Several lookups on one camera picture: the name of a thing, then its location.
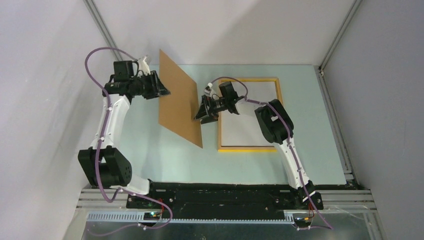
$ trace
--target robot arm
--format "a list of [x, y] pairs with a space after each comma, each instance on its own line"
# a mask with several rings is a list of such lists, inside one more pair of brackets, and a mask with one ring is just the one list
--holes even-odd
[[268, 105], [262, 106], [247, 101], [243, 96], [239, 97], [230, 81], [220, 84], [219, 89], [222, 94], [221, 97], [216, 94], [211, 94], [213, 90], [210, 84], [206, 87], [206, 94], [202, 96], [199, 111], [194, 119], [200, 120], [201, 124], [215, 122], [218, 120], [218, 112], [225, 110], [228, 110], [232, 114], [256, 117], [263, 136], [269, 143], [274, 145], [281, 155], [281, 161], [288, 177], [288, 184], [292, 188], [291, 191], [295, 194], [296, 198], [301, 203], [308, 199], [300, 180], [300, 175], [302, 175], [303, 182], [305, 183], [309, 195], [314, 195], [315, 187], [306, 174], [296, 151], [293, 138], [293, 122], [281, 102], [278, 99], [274, 99], [268, 104], [283, 118], [290, 132], [287, 132], [285, 126], [279, 119], [274, 119], [276, 118], [276, 114]]
[[[149, 180], [133, 175], [131, 161], [118, 150], [125, 115], [132, 99], [140, 95], [145, 99], [153, 99], [170, 94], [159, 80], [156, 71], [150, 71], [148, 62], [149, 59], [145, 56], [141, 63], [134, 61], [113, 63], [114, 75], [104, 86], [109, 94], [110, 106], [103, 93], [103, 111], [94, 140], [88, 149], [80, 150], [78, 153], [78, 161], [92, 186], [98, 187], [95, 172], [96, 148], [104, 121], [106, 121], [104, 136], [99, 146], [99, 171], [103, 186], [122, 188], [142, 195], [149, 193]], [[133, 68], [134, 63], [137, 64], [136, 71]]]

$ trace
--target purple cable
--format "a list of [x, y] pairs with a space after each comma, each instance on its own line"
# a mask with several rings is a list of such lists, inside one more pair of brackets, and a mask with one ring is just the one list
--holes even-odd
[[310, 230], [310, 229], [329, 229], [332, 230], [332, 228], [329, 228], [328, 226], [310, 226], [310, 227], [298, 227], [296, 224], [292, 225], [296, 229], [299, 230]]
[[[106, 91], [106, 89], [93, 77], [93, 75], [91, 74], [91, 72], [89, 70], [89, 65], [88, 65], [89, 59], [90, 59], [91, 55], [93, 55], [95, 52], [98, 52], [100, 50], [115, 50], [115, 51], [118, 51], [118, 52], [121, 52], [121, 53], [127, 55], [133, 61], [136, 61], [137, 59], [135, 57], [131, 56], [130, 54], [128, 54], [127, 52], [121, 50], [121, 49], [114, 48], [114, 47], [108, 47], [108, 46], [106, 46], [106, 47], [99, 47], [99, 48], [96, 48], [96, 49], [92, 50], [87, 55], [87, 57], [85, 58], [85, 70], [86, 70], [88, 76], [90, 77], [90, 79], [99, 88], [101, 88], [101, 90], [103, 91], [103, 93], [104, 93], [104, 95], [106, 96], [106, 99], [107, 99], [107, 108], [109, 108], [109, 107], [112, 106], [111, 105], [111, 97], [109, 96], [108, 91]], [[171, 222], [172, 218], [173, 218], [173, 212], [172, 212], [171, 208], [168, 205], [166, 205], [165, 203], [160, 202], [158, 200], [155, 200], [153, 198], [150, 198], [148, 196], [144, 196], [144, 195], [141, 195], [141, 194], [138, 194], [138, 193], [135, 193], [135, 192], [127, 191], [127, 190], [124, 190], [124, 189], [121, 189], [121, 188], [118, 188], [115, 191], [115, 193], [113, 194], [112, 199], [110, 199], [106, 195], [105, 189], [103, 188], [102, 180], [100, 178], [99, 161], [100, 161], [100, 147], [102, 145], [102, 138], [105, 136], [105, 130], [106, 130], [106, 125], [108, 123], [109, 113], [110, 113], [109, 109], [106, 109], [106, 114], [104, 116], [103, 125], [102, 125], [101, 131], [100, 131], [100, 136], [99, 136], [99, 139], [97, 141], [97, 149], [95, 151], [95, 160], [94, 160], [95, 177], [96, 177], [97, 185], [98, 185], [98, 188], [99, 188], [99, 190], [101, 192], [101, 195], [103, 196], [104, 200], [106, 200], [106, 202], [112, 203], [115, 200], [115, 198], [117, 197], [118, 192], [121, 190], [121, 191], [123, 191], [123, 192], [125, 192], [125, 193], [127, 193], [129, 195], [136, 195], [139, 198], [147, 199], [147, 200], [150, 200], [150, 201], [152, 201], [154, 203], [157, 203], [157, 204], [160, 204], [160, 205], [164, 206], [169, 211], [169, 219], [168, 219], [168, 221], [165, 222], [165, 224], [163, 224], [161, 226], [144, 226], [143, 225], [143, 227], [146, 228], [146, 229], [160, 229], [160, 228], [163, 228], [164, 226], [168, 225]], [[90, 233], [92, 235], [94, 235], [94, 236], [102, 237], [102, 236], [106, 236], [106, 235], [109, 235], [109, 234], [116, 233], [116, 232], [118, 232], [118, 231], [120, 231], [120, 230], [122, 230], [124, 228], [128, 228], [128, 227], [131, 227], [131, 226], [138, 226], [138, 224], [125, 225], [125, 226], [123, 226], [121, 228], [118, 228], [117, 230], [114, 230], [112, 232], [105, 233], [105, 234], [95, 234], [95, 233], [91, 233], [91, 232]]]
[[122, 226], [122, 227], [120, 227], [118, 229], [115, 229], [115, 230], [110, 231], [110, 232], [107, 232], [107, 233], [94, 233], [94, 232], [91, 232], [88, 229], [87, 231], [91, 235], [96, 236], [96, 237], [104, 237], [104, 236], [108, 236], [108, 235], [112, 235], [114, 233], [117, 233], [117, 232], [121, 231], [122, 229], [126, 229], [126, 228], [129, 228], [129, 227], [136, 227], [136, 226], [137, 227], [143, 227], [144, 229], [160, 229], [160, 228], [165, 227], [166, 225], [168, 225], [171, 222], [171, 220], [173, 218], [173, 212], [172, 212], [171, 208], [168, 205], [166, 205], [165, 203], [160, 202], [160, 201], [158, 201], [156, 199], [153, 199], [151, 197], [148, 197], [148, 196], [144, 196], [144, 195], [141, 195], [141, 194], [138, 194], [138, 193], [135, 193], [135, 192], [127, 191], [125, 189], [119, 189], [119, 190], [122, 190], [124, 193], [127, 193], [129, 195], [136, 195], [139, 198], [147, 199], [149, 201], [152, 201], [154, 203], [157, 203], [157, 204], [160, 204], [160, 205], [164, 206], [169, 211], [169, 218], [168, 218], [168, 220], [163, 225], [160, 225], [160, 226], [156, 226], [156, 225], [154, 225], [154, 226], [146, 226], [146, 225], [143, 225], [141, 223], [132, 223], [132, 224], [128, 224], [128, 225]]
[[[258, 105], [267, 105], [276, 115], [277, 115], [277, 117], [278, 117], [278, 119], [282, 122], [282, 124], [284, 125], [284, 127], [285, 127], [285, 130], [287, 131], [287, 133], [290, 133], [290, 129], [289, 129], [289, 127], [287, 126], [287, 123], [284, 121], [284, 119], [281, 117], [281, 115], [277, 112], [277, 110], [271, 105], [271, 104], [269, 104], [268, 102], [260, 102], [260, 101], [256, 101], [256, 100], [251, 100], [251, 99], [247, 99], [246, 100], [247, 102], [250, 102], [250, 103], [254, 103], [254, 104], [258, 104]], [[291, 136], [290, 136], [290, 134], [288, 134], [288, 138], [287, 138], [287, 143], [288, 144], [290, 144], [290, 138], [291, 138]], [[300, 177], [300, 182], [302, 183], [302, 187], [303, 187], [303, 190], [305, 191], [305, 193], [306, 193], [306, 196], [307, 196], [307, 198], [309, 199], [309, 202], [310, 202], [310, 204], [312, 205], [312, 207], [313, 207], [313, 209], [315, 209], [315, 211], [316, 211], [316, 213], [319, 215], [319, 217], [324, 221], [324, 223], [328, 226], [328, 228], [329, 229], [331, 229], [331, 230], [333, 230], [334, 228], [329, 224], [329, 222], [324, 218], [324, 216], [320, 213], [320, 211], [318, 210], [318, 208], [317, 208], [317, 206], [315, 206], [315, 203], [314, 203], [314, 201], [312, 201], [312, 199], [311, 199], [311, 195], [309, 194], [309, 192], [308, 192], [308, 190], [307, 190], [307, 188], [306, 188], [306, 186], [305, 186], [305, 182], [304, 182], [304, 179], [303, 179], [303, 177], [302, 177], [302, 174], [300, 174], [300, 172], [301, 172], [301, 166], [300, 166], [300, 164], [299, 164], [299, 160], [298, 160], [298, 158], [296, 157], [296, 154], [295, 154], [295, 151], [293, 150], [293, 148], [292, 148], [292, 146], [291, 145], [289, 145], [289, 148], [290, 148], [290, 151], [291, 151], [291, 154], [293, 155], [293, 157], [294, 157], [294, 161], [296, 162], [296, 165], [297, 165], [297, 171], [299, 172], [299, 177]]]
[[246, 94], [244, 95], [244, 99], [246, 99], [246, 100], [248, 99], [249, 90], [248, 90], [248, 87], [246, 86], [246, 84], [244, 84], [242, 81], [238, 80], [237, 78], [230, 77], [230, 76], [220, 76], [218, 78], [215, 78], [210, 83], [213, 84], [214, 82], [216, 82], [216, 81], [218, 81], [220, 79], [231, 79], [231, 80], [234, 80], [234, 81], [238, 82], [239, 84], [243, 85], [243, 87], [246, 89]]

